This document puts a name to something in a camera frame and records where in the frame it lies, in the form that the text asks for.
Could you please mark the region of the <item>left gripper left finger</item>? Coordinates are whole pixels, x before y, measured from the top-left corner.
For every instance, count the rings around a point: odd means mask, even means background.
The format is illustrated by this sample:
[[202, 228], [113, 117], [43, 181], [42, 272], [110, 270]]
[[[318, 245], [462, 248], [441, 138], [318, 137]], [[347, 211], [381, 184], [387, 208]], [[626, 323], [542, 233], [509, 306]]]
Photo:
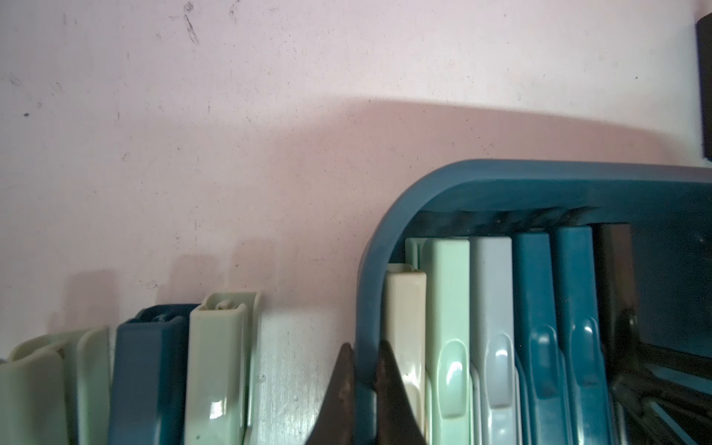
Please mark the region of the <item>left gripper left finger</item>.
[[352, 345], [344, 343], [339, 349], [322, 407], [306, 445], [352, 445], [354, 381]]

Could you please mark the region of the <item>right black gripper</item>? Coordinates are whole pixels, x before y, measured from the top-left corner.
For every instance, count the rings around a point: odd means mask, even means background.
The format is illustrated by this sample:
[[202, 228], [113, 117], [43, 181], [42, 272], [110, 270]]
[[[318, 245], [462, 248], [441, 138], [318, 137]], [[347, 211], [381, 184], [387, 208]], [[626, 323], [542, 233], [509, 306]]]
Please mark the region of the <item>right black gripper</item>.
[[609, 391], [634, 425], [630, 439], [648, 444], [697, 444], [711, 442], [711, 396], [656, 376], [649, 367], [711, 380], [711, 359], [678, 352], [641, 341], [638, 317], [633, 309], [614, 316]]

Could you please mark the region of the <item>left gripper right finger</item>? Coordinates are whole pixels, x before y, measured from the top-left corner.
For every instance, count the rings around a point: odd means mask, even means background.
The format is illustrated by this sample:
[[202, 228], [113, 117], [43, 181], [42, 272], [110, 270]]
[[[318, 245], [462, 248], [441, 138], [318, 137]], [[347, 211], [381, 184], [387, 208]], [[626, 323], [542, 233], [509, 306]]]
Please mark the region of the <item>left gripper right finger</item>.
[[379, 343], [376, 366], [376, 444], [426, 445], [390, 344]]

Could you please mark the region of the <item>teal pliers front row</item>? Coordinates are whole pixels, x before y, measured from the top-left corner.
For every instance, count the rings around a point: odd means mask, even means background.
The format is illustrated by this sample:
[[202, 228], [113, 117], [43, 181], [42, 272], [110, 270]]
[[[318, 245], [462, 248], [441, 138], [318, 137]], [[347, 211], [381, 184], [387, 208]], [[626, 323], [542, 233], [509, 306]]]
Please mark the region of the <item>teal pliers front row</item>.
[[550, 237], [513, 236], [515, 349], [526, 443], [567, 444], [566, 377], [556, 325]]

